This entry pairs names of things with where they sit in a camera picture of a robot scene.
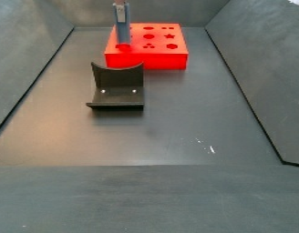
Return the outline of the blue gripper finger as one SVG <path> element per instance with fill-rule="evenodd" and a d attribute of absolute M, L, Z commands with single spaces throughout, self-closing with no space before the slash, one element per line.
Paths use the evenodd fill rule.
<path fill-rule="evenodd" d="M 116 16 L 116 38 L 120 45 L 130 44 L 130 3 L 127 0 L 114 2 Z"/>

